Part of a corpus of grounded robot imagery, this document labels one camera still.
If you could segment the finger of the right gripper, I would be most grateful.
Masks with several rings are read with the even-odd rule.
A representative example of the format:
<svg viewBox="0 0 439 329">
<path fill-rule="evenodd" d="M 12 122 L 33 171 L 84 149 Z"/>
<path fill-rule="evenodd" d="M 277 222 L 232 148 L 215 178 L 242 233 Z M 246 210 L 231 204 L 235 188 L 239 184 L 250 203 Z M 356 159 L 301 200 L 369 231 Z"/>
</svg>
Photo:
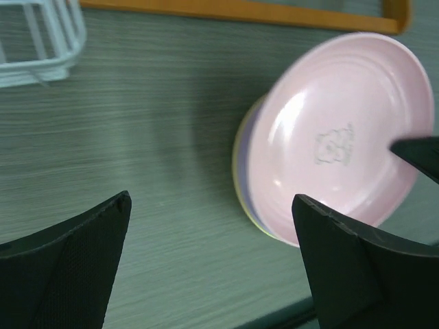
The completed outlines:
<svg viewBox="0 0 439 329">
<path fill-rule="evenodd" d="M 437 136 L 400 139 L 391 144 L 390 151 L 434 182 L 438 181 L 439 138 Z"/>
</svg>

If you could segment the pink plate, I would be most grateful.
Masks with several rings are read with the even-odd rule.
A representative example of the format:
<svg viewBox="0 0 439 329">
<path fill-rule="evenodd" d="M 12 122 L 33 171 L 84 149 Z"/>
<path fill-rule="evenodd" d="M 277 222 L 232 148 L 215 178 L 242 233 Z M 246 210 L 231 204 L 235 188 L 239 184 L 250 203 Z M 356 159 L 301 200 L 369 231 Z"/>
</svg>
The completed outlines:
<svg viewBox="0 0 439 329">
<path fill-rule="evenodd" d="M 366 32 L 332 38 L 291 65 L 254 114 L 250 209 L 270 236 L 295 247 L 297 194 L 379 226 L 418 175 L 391 144 L 430 136 L 434 122 L 429 78 L 405 45 Z"/>
</svg>

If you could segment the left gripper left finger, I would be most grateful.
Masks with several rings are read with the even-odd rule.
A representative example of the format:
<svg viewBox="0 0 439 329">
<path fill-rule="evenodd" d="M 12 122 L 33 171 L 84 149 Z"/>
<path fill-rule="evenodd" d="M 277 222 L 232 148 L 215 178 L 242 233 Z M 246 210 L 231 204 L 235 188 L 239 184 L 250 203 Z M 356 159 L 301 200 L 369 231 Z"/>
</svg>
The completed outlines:
<svg viewBox="0 0 439 329">
<path fill-rule="evenodd" d="M 102 328 L 131 208 L 122 191 L 1 244 L 1 327 Z"/>
</svg>

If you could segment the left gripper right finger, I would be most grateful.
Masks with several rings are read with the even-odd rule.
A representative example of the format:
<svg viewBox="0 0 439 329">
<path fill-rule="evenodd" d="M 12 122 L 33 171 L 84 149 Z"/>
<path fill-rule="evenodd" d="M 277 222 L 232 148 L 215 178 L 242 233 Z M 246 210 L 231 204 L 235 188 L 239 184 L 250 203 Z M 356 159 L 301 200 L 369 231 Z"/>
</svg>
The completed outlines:
<svg viewBox="0 0 439 329">
<path fill-rule="evenodd" d="M 306 195 L 294 225 L 321 328 L 437 328 L 438 248 L 384 232 Z"/>
</svg>

